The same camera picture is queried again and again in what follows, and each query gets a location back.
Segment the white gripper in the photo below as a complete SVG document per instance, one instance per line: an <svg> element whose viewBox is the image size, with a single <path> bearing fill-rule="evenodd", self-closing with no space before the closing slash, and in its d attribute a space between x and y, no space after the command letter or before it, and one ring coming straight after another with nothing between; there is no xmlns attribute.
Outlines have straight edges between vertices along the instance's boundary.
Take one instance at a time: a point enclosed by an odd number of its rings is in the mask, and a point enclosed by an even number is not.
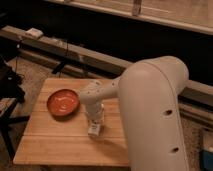
<svg viewBox="0 0 213 171"><path fill-rule="evenodd" d="M97 102L95 104L90 104L85 106L85 115L90 121L100 121L103 117L103 104Z"/></svg>

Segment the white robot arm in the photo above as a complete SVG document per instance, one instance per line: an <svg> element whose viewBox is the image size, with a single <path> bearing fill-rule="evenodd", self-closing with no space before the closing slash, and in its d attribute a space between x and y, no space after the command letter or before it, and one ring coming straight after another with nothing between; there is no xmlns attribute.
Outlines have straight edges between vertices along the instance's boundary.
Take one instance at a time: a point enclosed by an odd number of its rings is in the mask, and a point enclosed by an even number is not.
<svg viewBox="0 0 213 171"><path fill-rule="evenodd" d="M141 60L107 84L90 82L79 99L93 121L103 100L118 99L131 171L189 171L178 107L188 78L176 57Z"/></svg>

